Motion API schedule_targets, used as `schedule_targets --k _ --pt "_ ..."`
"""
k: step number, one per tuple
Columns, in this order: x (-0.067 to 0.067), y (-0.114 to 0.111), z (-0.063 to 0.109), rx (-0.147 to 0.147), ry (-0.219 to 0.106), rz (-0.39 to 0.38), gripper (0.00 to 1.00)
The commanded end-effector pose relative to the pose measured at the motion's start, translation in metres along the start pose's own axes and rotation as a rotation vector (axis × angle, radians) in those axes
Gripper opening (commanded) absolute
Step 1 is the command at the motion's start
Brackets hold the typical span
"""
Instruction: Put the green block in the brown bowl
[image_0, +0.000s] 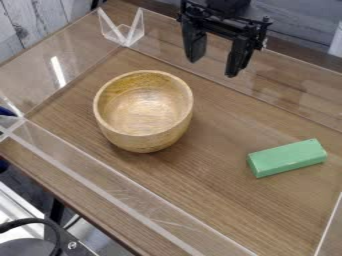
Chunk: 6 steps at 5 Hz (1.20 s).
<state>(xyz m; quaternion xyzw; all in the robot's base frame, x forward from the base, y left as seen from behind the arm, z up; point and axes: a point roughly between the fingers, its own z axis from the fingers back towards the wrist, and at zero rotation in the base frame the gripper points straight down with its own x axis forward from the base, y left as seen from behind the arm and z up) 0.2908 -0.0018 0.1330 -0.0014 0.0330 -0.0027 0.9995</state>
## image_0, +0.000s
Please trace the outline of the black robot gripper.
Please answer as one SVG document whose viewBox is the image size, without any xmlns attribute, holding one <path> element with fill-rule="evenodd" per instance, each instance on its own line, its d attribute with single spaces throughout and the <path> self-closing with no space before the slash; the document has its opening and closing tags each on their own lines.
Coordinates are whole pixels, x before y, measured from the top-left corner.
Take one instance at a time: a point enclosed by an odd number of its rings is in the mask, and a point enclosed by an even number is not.
<svg viewBox="0 0 342 256">
<path fill-rule="evenodd" d="M 236 77 L 250 62 L 254 49 L 265 48 L 273 20 L 250 11 L 252 0 L 181 0 L 178 21 L 182 26 L 186 57 L 196 63 L 206 53 L 208 34 L 233 41 L 226 76 Z"/>
</svg>

